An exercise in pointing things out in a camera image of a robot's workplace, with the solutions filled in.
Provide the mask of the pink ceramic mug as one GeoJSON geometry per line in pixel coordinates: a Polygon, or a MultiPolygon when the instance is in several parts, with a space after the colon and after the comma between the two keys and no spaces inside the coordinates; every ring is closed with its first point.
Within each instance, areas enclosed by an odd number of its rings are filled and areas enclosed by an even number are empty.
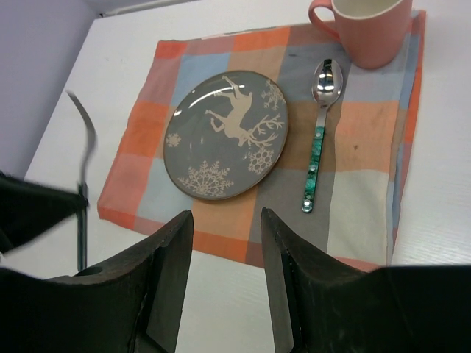
{"type": "Polygon", "coordinates": [[[411,24],[412,0],[312,1],[310,22],[340,42],[355,65],[376,69],[399,53],[411,24]]]}

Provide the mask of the fork with green handle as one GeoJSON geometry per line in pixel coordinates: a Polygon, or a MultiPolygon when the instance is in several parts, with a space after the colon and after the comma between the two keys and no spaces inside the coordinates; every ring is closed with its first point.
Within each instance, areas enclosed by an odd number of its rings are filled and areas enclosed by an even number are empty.
{"type": "Polygon", "coordinates": [[[79,196],[85,201],[85,207],[77,213],[77,270],[83,271],[88,266],[88,185],[86,175],[91,157],[96,148],[97,134],[88,112],[71,90],[66,90],[85,125],[86,141],[79,168],[79,196]]]}

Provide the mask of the grey plate with deer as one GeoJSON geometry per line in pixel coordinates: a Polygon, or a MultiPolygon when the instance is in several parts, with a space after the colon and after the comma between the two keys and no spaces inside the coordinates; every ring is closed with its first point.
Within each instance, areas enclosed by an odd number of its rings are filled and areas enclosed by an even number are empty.
{"type": "Polygon", "coordinates": [[[219,73],[185,95],[164,135],[173,184],[195,199],[233,198],[274,168],[288,135],[288,105],[273,80],[254,71],[219,73]]]}

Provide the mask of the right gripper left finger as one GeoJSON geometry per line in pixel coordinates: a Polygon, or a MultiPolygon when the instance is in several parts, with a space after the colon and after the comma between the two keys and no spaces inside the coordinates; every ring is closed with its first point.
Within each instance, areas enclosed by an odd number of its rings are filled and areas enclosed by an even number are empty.
{"type": "Polygon", "coordinates": [[[74,276],[1,270],[3,352],[174,352],[194,219],[157,232],[74,276]]]}

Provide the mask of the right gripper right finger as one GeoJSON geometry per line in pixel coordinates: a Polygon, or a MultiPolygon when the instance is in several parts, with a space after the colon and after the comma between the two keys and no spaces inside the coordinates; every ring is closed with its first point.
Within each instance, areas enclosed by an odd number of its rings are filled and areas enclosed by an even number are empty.
{"type": "Polygon", "coordinates": [[[365,272],[297,235],[268,208],[261,238],[277,352],[468,352],[470,267],[365,272]]]}

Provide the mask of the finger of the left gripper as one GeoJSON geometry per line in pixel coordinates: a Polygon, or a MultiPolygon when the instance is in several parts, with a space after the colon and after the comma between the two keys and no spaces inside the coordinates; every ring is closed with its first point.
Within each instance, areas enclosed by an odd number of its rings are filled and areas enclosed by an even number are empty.
{"type": "Polygon", "coordinates": [[[87,206],[78,193],[1,174],[1,253],[36,239],[87,206]]]}

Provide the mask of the orange grey checked cloth napkin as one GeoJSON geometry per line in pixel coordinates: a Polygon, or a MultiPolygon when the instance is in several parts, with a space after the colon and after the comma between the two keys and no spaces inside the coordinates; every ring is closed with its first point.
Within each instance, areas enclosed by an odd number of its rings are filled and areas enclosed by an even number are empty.
{"type": "Polygon", "coordinates": [[[262,266],[260,216],[272,208],[295,232],[360,269],[390,262],[408,173],[422,80],[426,13],[412,14],[400,54],[366,71],[341,45],[309,24],[187,41],[162,40],[130,113],[97,203],[101,219],[150,235],[182,210],[195,219],[197,251],[262,266]],[[311,95],[318,63],[332,57],[344,74],[330,109],[314,210],[301,210],[317,108],[311,95]],[[192,199],[171,182],[163,152],[182,140],[166,133],[185,94],[223,71],[251,70],[276,81],[289,111],[280,156],[261,151],[254,168],[273,171],[233,199],[192,199]]]}

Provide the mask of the spoon with green handle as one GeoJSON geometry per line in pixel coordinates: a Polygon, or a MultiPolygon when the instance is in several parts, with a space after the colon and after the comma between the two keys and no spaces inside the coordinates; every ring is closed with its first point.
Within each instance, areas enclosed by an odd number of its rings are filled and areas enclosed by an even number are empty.
{"type": "Polygon", "coordinates": [[[302,200],[304,213],[310,213],[314,208],[327,114],[339,99],[342,88],[343,74],[340,65],[334,59],[321,61],[314,72],[311,85],[311,93],[317,103],[317,117],[302,200]]]}

